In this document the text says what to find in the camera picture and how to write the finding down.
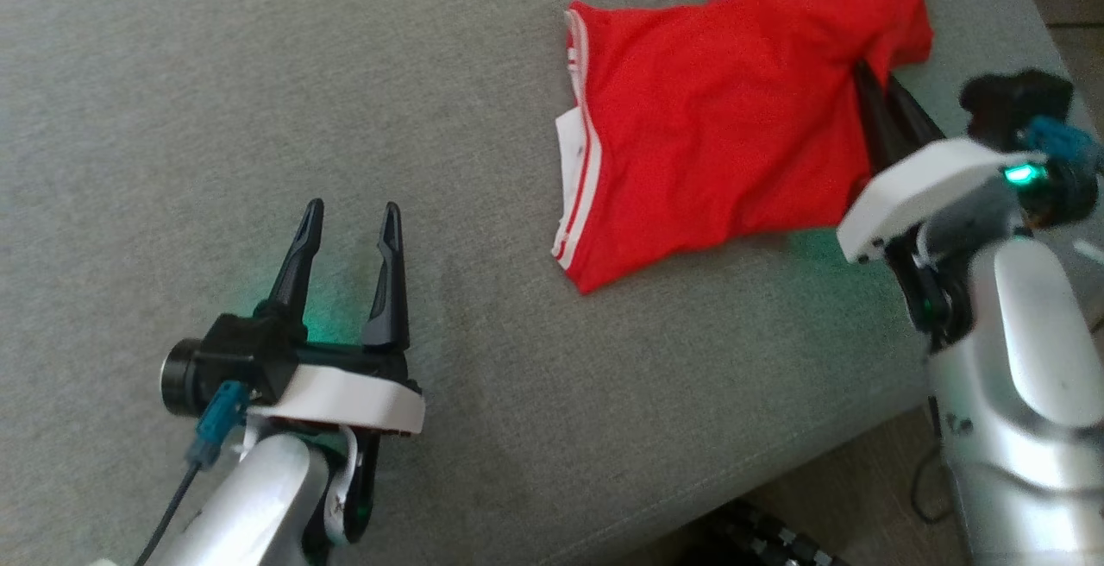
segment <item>cable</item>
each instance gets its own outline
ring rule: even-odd
[[[169,527],[172,515],[177,514],[177,509],[180,508],[180,502],[184,499],[184,493],[191,487],[192,480],[195,479],[200,470],[210,469],[219,460],[222,445],[231,429],[245,421],[245,408],[248,405],[248,386],[236,381],[225,381],[219,386],[214,397],[203,410],[199,424],[195,425],[195,440],[192,441],[191,447],[188,448],[188,455],[184,457],[184,460],[188,461],[188,473],[184,473],[184,479],[180,482],[177,494],[172,495],[172,500],[169,501],[169,508],[164,509],[161,522],[153,530],[153,535],[150,536],[146,549],[141,552],[141,555],[138,555],[135,566],[145,566],[149,556],[153,554],[157,543],[161,542],[161,536]]]
[[[184,499],[184,493],[188,492],[188,488],[191,487],[192,480],[195,479],[198,472],[200,472],[201,464],[199,462],[193,462],[188,468],[188,473],[184,473],[184,479],[180,482],[180,487],[177,488],[177,494],[172,495],[169,500],[169,508],[164,509],[164,514],[161,516],[161,522],[157,524],[157,528],[153,530],[153,535],[150,536],[149,542],[146,544],[146,549],[142,549],[141,555],[138,555],[138,559],[135,560],[135,566],[144,566],[146,562],[149,562],[150,555],[153,555],[153,549],[157,548],[157,543],[161,542],[161,536],[164,535],[164,531],[169,528],[169,521],[172,521],[172,515],[177,514],[177,509],[180,508],[180,502]]]
[[[920,517],[920,520],[922,520],[927,525],[938,525],[940,523],[946,521],[947,517],[954,513],[952,510],[948,509],[946,512],[942,512],[940,514],[936,514],[935,516],[932,516],[926,512],[924,512],[924,509],[920,506],[920,481],[924,476],[924,470],[927,469],[938,456],[940,456],[938,445],[935,445],[931,449],[931,451],[927,451],[926,455],[924,455],[924,457],[920,460],[920,464],[916,466],[916,471],[912,476],[912,488],[909,490],[909,502],[912,505],[912,511],[914,511],[916,516]]]

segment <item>clothing tag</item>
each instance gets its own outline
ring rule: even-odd
[[[583,111],[577,106],[555,118],[560,137],[560,173],[563,177],[563,215],[571,213],[578,190],[578,172],[586,152],[586,132],[583,130]]]

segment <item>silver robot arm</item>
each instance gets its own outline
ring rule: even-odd
[[[1086,216],[1097,195],[1098,149],[1061,125],[1062,83],[976,79],[962,98],[970,137],[912,130],[915,152],[872,137],[901,110],[863,106],[872,160],[887,162],[837,232],[848,260],[893,268],[931,338],[933,421],[977,566],[1104,565],[1104,364],[1032,236]],[[887,102],[915,109],[894,85]]]
[[[333,476],[297,436],[257,444],[161,556],[164,566],[311,566],[305,546]]]

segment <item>robotic arm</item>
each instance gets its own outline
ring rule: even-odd
[[[307,205],[272,292],[252,316],[219,316],[203,339],[183,339],[161,366],[166,408],[203,414],[201,437],[227,383],[244,385],[250,404],[241,462],[159,564],[326,563],[332,547],[355,543],[368,526],[381,437],[422,431],[425,402],[404,356],[399,207],[386,207],[383,266],[358,345],[307,339],[302,316],[322,213],[322,201]]]
[[[856,75],[877,172],[837,232],[883,259],[930,338],[933,424],[979,566],[1104,565],[1104,365],[1032,231],[1096,204],[1100,148],[1065,126],[1072,85],[1037,71],[962,94],[944,139],[892,78]]]

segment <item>white stripe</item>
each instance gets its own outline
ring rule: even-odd
[[[556,232],[556,243],[552,248],[552,255],[560,253],[560,245],[564,244],[563,257],[560,258],[560,266],[567,270],[571,267],[572,260],[575,259],[575,247],[578,247],[578,241],[583,236],[583,231],[586,227],[587,216],[591,215],[591,207],[594,204],[594,193],[598,189],[598,177],[602,168],[602,141],[598,139],[598,132],[594,128],[594,122],[591,121],[591,111],[587,109],[586,105],[586,74],[587,66],[590,62],[590,38],[586,33],[586,25],[583,24],[583,18],[578,15],[578,12],[569,10],[567,22],[571,26],[572,39],[574,40],[574,49],[577,51],[577,67],[569,68],[571,72],[571,84],[575,90],[575,103],[578,104],[580,109],[583,113],[583,125],[586,127],[587,134],[590,134],[590,160],[586,161],[586,173],[582,177],[582,196],[578,197],[578,210],[574,213],[575,223],[571,225],[571,232],[566,232],[567,223],[571,221],[570,213],[564,215],[563,221],[560,224],[560,232]]]

